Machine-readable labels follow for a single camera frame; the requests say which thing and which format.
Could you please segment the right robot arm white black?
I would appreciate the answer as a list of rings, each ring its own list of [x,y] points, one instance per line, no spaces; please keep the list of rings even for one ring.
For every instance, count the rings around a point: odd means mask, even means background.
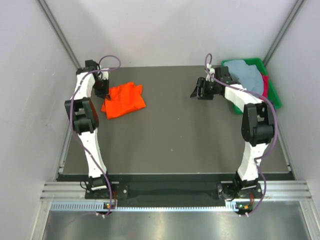
[[[227,66],[205,65],[206,77],[199,77],[192,99],[212,100],[220,95],[242,111],[241,135],[245,142],[241,164],[233,180],[233,192],[245,198],[258,184],[261,160],[278,135],[275,108],[262,95],[233,80]]]

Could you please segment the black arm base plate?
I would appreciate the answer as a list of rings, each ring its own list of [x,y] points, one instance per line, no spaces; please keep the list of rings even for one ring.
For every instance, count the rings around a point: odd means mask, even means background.
[[[222,207],[225,200],[259,200],[262,189],[235,195],[233,173],[110,174],[117,205],[129,208]]]

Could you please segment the aluminium frame rail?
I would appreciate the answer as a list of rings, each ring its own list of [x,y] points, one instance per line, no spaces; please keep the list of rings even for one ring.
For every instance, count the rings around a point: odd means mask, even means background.
[[[305,181],[282,180],[259,182],[258,194],[265,193],[265,201],[304,201],[312,198]],[[76,182],[47,182],[40,199],[43,201],[82,201],[88,191]]]

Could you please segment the grey blue t shirt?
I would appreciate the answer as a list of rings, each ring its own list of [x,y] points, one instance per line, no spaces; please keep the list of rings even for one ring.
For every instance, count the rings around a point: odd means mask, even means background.
[[[255,65],[248,65],[243,59],[226,61],[223,65],[228,67],[232,79],[245,89],[259,95],[263,94],[263,77]]]

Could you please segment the green plastic bin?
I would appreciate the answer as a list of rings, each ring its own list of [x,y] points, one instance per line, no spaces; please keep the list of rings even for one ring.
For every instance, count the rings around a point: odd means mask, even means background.
[[[235,60],[235,59],[223,60],[221,62],[221,65],[224,66],[225,62],[231,61],[231,60]],[[248,65],[255,65],[261,74],[269,76],[269,73],[268,73],[267,68],[265,67],[263,61],[258,57],[243,58],[243,59],[236,59],[236,60],[244,60]],[[273,104],[273,106],[276,109],[279,109],[282,106],[281,100],[280,100],[280,98],[277,94],[277,91],[276,91],[276,89],[270,79],[270,76],[269,76],[269,89],[268,89],[268,97],[267,98],[271,101],[271,103]]]

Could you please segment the magenta t shirt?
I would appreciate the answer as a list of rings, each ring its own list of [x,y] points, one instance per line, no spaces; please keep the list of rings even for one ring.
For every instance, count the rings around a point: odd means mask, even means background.
[[[262,96],[267,98],[269,93],[269,76],[261,74],[263,80],[263,93]]]

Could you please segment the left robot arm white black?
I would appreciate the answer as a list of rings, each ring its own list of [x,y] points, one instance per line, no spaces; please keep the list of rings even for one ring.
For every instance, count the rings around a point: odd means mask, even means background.
[[[107,168],[98,143],[99,117],[91,95],[110,99],[109,72],[94,60],[86,60],[85,67],[76,71],[76,87],[69,100],[64,102],[72,133],[85,152],[88,166],[87,190],[109,198],[114,187],[107,180]]]

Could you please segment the orange t shirt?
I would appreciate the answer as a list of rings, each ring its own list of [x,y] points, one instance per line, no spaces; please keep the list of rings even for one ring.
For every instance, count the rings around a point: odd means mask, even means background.
[[[143,85],[127,82],[109,89],[110,99],[105,99],[101,111],[108,120],[144,109],[147,105],[142,97]]]

